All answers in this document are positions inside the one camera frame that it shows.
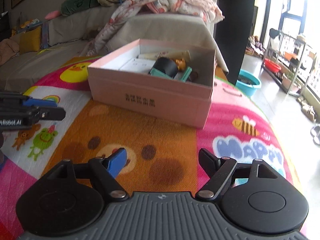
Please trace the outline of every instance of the play mat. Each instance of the play mat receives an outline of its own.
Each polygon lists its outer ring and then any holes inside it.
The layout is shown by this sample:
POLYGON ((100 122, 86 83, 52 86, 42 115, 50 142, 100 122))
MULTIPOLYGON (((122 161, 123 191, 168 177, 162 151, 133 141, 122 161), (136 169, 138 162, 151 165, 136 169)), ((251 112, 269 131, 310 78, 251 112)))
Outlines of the play mat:
MULTIPOLYGON (((203 130, 93 101, 87 66, 97 58, 73 58, 45 76, 26 95, 63 107, 63 121, 40 121, 31 130, 4 133, 0 163, 0 239, 17 238, 23 229, 15 213, 18 198, 64 158, 84 163, 128 153, 117 181, 132 191, 191 191, 208 180, 197 153, 251 163, 261 158, 300 189, 295 168, 265 115, 234 86, 215 79, 212 106, 203 130)), ((89 185, 87 180, 79 182, 89 185)))

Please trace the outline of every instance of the yellow cushion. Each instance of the yellow cushion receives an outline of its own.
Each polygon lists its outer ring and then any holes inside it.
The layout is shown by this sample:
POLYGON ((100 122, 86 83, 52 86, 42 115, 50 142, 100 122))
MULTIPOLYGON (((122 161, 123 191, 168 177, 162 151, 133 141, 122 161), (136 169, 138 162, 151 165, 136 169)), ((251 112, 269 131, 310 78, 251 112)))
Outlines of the yellow cushion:
POLYGON ((20 37, 20 54, 38 51, 40 49, 41 42, 41 27, 34 29, 33 31, 22 33, 20 37))

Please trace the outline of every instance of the pink blanket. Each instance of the pink blanket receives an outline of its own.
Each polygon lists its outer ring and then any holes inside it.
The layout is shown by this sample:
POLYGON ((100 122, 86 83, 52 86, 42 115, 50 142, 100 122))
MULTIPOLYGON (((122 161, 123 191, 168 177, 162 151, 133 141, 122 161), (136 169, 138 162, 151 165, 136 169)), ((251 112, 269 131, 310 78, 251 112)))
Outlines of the pink blanket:
POLYGON ((137 15, 143 5, 147 5, 154 13, 171 12, 199 16, 206 23, 217 23, 224 18, 213 0, 126 0, 90 43, 87 56, 97 54, 129 18, 137 15))
POLYGON ((0 42, 0 66, 15 56, 19 51, 19 44, 10 39, 4 39, 0 42))

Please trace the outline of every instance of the pink cardboard box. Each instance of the pink cardboard box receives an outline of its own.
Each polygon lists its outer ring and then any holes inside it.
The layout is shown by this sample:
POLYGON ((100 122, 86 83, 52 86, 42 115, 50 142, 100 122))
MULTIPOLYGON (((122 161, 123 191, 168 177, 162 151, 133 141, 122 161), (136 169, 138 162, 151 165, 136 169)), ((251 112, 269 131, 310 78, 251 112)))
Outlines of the pink cardboard box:
POLYGON ((89 65, 88 80, 94 100, 203 128, 211 106, 214 71, 212 49, 139 39, 89 65), (172 50, 189 50, 187 65, 199 75, 195 82, 119 70, 139 54, 172 50))

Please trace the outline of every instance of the teal plastic piece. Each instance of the teal plastic piece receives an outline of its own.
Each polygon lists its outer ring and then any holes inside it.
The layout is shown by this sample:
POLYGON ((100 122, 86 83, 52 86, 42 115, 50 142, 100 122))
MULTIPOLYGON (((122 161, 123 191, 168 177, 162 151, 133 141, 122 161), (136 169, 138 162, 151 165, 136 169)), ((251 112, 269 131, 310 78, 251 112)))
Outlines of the teal plastic piece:
POLYGON ((192 72, 192 68, 191 67, 187 67, 187 69, 184 71, 183 76, 180 78, 181 81, 186 82, 186 80, 188 79, 188 77, 190 76, 192 72))
MULTIPOLYGON (((183 73, 183 76, 179 80, 182 81, 182 82, 186 82, 186 80, 190 76, 191 72, 192 72, 192 68, 191 67, 187 67, 187 69, 183 73)), ((160 70, 157 70, 156 68, 152 68, 151 71, 150 71, 150 74, 151 74, 151 76, 173 79, 172 77, 169 77, 168 75, 164 74, 160 70)))
POLYGON ((156 68, 152 68, 150 71, 151 76, 156 76, 156 77, 164 77, 164 78, 169 78, 172 79, 172 77, 169 77, 168 75, 164 74, 160 70, 157 70, 156 68))

